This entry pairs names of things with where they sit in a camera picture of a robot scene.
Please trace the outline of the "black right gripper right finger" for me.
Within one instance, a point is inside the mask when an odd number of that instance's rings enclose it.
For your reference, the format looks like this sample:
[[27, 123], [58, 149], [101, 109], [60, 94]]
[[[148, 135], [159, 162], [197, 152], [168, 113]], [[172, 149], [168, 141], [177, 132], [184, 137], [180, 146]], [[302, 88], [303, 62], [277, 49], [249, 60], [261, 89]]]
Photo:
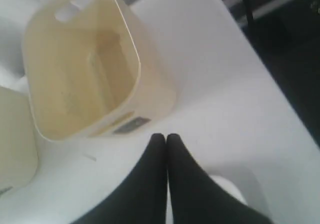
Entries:
[[167, 136], [168, 182], [175, 224], [270, 224], [223, 190], [198, 165], [182, 138]]

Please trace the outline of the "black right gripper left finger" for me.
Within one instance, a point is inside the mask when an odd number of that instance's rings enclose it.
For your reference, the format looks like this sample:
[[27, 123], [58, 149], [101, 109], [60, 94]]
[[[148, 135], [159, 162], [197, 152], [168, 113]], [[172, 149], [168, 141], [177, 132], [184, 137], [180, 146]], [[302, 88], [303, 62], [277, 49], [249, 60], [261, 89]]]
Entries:
[[167, 145], [155, 133], [128, 176], [77, 224], [164, 224], [167, 213]]

